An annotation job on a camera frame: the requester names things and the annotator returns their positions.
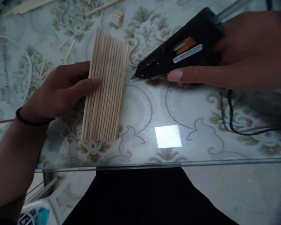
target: floral patterned tablecloth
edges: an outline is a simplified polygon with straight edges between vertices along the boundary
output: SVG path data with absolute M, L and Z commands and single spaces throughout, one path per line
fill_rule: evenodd
M 226 128 L 229 121 L 227 90 L 211 86 L 178 88 L 162 80 L 129 82 L 137 64 L 166 41 L 204 7 L 219 13 L 233 0 L 124 0 L 86 17 L 85 13 L 107 1 L 57 0 L 24 15 L 3 17 L 17 5 L 12 1 L 0 15 L 0 34 L 13 38 L 28 52 L 33 78 L 28 98 L 38 88 L 43 57 L 45 69 L 60 65 L 70 43 L 76 40 L 68 63 L 90 60 L 95 28 L 102 27 L 131 45 L 119 138 L 116 141 L 83 142 L 81 125 L 84 99 L 64 120 L 50 124 L 38 169 L 57 170 L 97 166 L 198 165 L 214 163 L 281 161 L 281 131 L 240 136 Z M 115 10 L 124 12 L 124 24 L 111 24 Z M 255 0 L 238 13 L 266 10 Z M 60 43 L 68 40 L 65 47 Z M 17 83 L 25 85 L 27 59 L 14 68 Z M 281 124 L 281 90 L 234 92 L 234 127 L 242 131 Z M 155 127 L 178 125 L 182 147 L 158 148 Z M 0 140 L 7 126 L 0 129 Z

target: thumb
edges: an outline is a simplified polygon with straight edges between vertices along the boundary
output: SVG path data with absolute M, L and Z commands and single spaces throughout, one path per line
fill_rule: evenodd
M 175 69 L 168 74 L 168 80 L 180 83 L 204 83 L 223 86 L 226 83 L 226 66 L 189 66 Z
M 82 97 L 95 92 L 102 85 L 100 77 L 93 77 L 80 80 L 74 86 L 67 89 L 69 98 L 75 103 Z

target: glass table edge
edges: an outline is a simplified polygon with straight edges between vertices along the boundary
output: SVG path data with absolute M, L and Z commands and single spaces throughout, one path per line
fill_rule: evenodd
M 122 170 L 122 169 L 146 169 L 146 168 L 170 168 L 170 167 L 190 167 L 190 166 L 220 166 L 220 165 L 237 165 L 237 164 L 258 164 L 258 163 L 281 163 L 281 158 L 266 159 L 238 159 L 238 160 L 211 160 L 211 161 L 195 161 L 195 162 L 164 162 L 164 163 L 148 163 L 148 164 L 131 164 L 131 165 L 105 165 L 105 166 L 79 166 L 68 168 L 48 168 L 36 169 L 37 173 L 44 172 L 73 172 L 73 171 L 94 171 L 94 170 Z

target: orange sticker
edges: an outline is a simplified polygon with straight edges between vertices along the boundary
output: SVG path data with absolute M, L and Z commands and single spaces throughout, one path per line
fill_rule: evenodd
M 185 45 L 177 50 L 176 55 L 180 55 L 181 53 L 185 52 L 187 49 L 191 48 L 192 46 L 194 46 L 197 43 L 191 37 L 187 37 L 184 40 L 184 42 L 185 42 Z

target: wrist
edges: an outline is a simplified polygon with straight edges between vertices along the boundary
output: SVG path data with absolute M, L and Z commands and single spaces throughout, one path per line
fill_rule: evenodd
M 35 107 L 25 104 L 20 110 L 20 116 L 31 123 L 45 123 L 50 122 L 52 118 L 47 118 L 38 113 Z

